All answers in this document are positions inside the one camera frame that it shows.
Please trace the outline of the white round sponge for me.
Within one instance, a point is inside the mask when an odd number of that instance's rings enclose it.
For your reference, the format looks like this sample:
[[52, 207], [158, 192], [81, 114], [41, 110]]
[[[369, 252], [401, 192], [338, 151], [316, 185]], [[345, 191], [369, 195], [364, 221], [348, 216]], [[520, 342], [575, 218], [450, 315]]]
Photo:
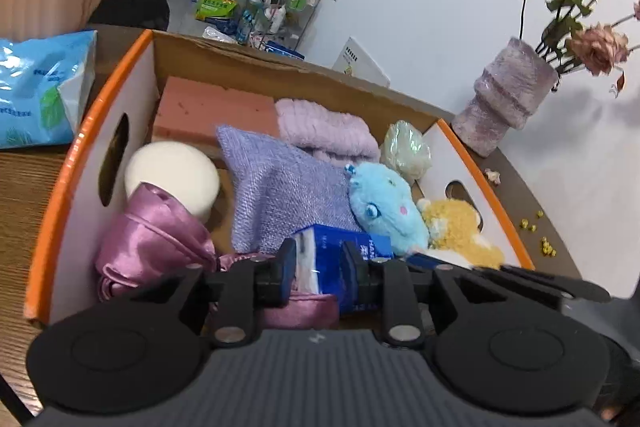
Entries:
[[220, 190], [213, 161], [197, 148], [175, 141], [146, 144], [136, 150], [124, 174], [130, 198], [141, 183], [152, 184], [174, 196], [194, 217], [206, 223]]

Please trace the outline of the white yellow plush sheep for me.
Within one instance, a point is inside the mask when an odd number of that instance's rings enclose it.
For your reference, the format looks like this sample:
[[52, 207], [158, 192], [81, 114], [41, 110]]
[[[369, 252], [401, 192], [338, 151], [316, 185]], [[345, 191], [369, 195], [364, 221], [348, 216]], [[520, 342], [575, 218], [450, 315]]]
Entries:
[[502, 251], [480, 234], [480, 215], [468, 202], [421, 198], [416, 207], [430, 233], [425, 254], [462, 268], [498, 269], [506, 261]]

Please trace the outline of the purple knitted pouch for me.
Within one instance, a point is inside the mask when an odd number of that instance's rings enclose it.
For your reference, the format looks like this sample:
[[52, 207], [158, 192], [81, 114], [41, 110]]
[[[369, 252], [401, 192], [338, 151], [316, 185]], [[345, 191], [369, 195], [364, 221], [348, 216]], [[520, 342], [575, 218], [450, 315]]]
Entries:
[[270, 135], [221, 126], [217, 138], [233, 184], [231, 244], [239, 254], [272, 254], [309, 225], [349, 231], [344, 170]]

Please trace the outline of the blue pocket tissue pack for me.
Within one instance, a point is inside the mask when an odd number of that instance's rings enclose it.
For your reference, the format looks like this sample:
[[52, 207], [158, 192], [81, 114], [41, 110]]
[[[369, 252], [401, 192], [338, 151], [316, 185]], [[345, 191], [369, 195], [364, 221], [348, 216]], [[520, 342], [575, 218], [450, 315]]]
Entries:
[[363, 308], [357, 303], [357, 280], [343, 251], [344, 243], [353, 243], [364, 260], [392, 259], [392, 244], [387, 236], [344, 230], [327, 225], [311, 225], [293, 236], [296, 246], [296, 291], [311, 295], [333, 295], [342, 313]]

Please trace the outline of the yellow petals on table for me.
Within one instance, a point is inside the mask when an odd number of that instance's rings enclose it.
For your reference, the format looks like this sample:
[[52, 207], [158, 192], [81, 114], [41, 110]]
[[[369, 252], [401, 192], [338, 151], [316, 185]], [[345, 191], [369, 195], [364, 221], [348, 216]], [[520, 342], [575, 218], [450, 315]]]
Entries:
[[548, 219], [544, 210], [536, 210], [532, 217], [522, 218], [518, 221], [518, 228], [535, 243], [542, 257], [554, 258], [558, 255], [558, 250], [547, 235]]

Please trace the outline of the red cardboard box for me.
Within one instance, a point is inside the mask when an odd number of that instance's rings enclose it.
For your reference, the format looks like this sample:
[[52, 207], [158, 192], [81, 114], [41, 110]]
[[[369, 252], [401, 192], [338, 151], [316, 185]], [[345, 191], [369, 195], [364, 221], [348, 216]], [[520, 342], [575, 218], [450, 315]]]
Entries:
[[29, 322], [46, 325], [96, 302], [94, 257], [125, 206], [125, 168], [151, 139], [157, 114], [186, 118], [190, 143], [210, 141], [221, 124], [273, 135], [282, 98], [358, 116], [377, 140], [391, 124], [410, 122], [426, 134], [434, 161], [420, 192], [441, 198], [448, 183], [461, 182], [506, 261], [533, 264], [503, 191], [489, 184], [436, 107], [302, 61], [161, 31], [104, 27], [96, 61], [107, 77], [94, 86], [41, 222], [23, 308]]

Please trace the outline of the pink sponge block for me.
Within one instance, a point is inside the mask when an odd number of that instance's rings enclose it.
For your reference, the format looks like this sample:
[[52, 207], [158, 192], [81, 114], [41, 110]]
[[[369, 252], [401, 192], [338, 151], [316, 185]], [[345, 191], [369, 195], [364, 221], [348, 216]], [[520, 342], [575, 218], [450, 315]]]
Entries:
[[216, 145], [217, 128], [280, 135], [273, 98], [169, 77], [152, 126], [152, 140]]

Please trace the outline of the iridescent plastic bag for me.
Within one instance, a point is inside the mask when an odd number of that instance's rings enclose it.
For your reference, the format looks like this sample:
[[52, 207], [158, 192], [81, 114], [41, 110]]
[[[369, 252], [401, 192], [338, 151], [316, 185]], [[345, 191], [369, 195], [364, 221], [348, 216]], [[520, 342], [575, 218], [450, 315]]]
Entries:
[[410, 122], [398, 120], [386, 132], [381, 145], [381, 162], [413, 184], [432, 167], [431, 149], [422, 132]]

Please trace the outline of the pink textured vase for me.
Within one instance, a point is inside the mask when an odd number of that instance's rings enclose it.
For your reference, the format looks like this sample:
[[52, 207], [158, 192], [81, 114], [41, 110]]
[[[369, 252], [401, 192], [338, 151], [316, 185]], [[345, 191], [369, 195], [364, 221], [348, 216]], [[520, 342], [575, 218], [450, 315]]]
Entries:
[[474, 82], [474, 98], [454, 116], [458, 138], [489, 156], [510, 129], [521, 130], [559, 80], [555, 69], [526, 42], [511, 38]]

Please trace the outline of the pink satin scrunchie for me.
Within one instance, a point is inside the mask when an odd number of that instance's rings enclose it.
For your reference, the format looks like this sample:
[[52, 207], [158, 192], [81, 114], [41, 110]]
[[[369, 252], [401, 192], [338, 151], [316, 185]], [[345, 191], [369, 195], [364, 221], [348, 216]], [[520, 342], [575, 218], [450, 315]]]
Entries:
[[[162, 188], [143, 183], [108, 227], [94, 267], [96, 292], [107, 301], [183, 268], [224, 272], [241, 260], [267, 255], [220, 255], [205, 225]], [[258, 314], [263, 329], [335, 329], [340, 321], [333, 295], [292, 290], [288, 304]]]

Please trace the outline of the lilac fluffy headband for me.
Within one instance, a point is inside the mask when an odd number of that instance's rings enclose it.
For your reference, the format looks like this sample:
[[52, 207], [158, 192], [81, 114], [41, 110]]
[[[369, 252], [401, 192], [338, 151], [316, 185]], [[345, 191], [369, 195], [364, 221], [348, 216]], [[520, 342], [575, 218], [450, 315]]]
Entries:
[[340, 167], [380, 161], [378, 141], [362, 118], [292, 98], [281, 98], [274, 106], [281, 139], [314, 158]]

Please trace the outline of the blue plush toy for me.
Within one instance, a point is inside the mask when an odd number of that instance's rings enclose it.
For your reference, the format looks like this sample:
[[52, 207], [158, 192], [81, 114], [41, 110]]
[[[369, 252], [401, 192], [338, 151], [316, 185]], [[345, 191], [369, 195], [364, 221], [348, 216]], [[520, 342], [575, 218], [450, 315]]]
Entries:
[[396, 257], [425, 253], [430, 232], [408, 182], [379, 162], [347, 165], [345, 172], [349, 206], [358, 225], [370, 234], [388, 237]]

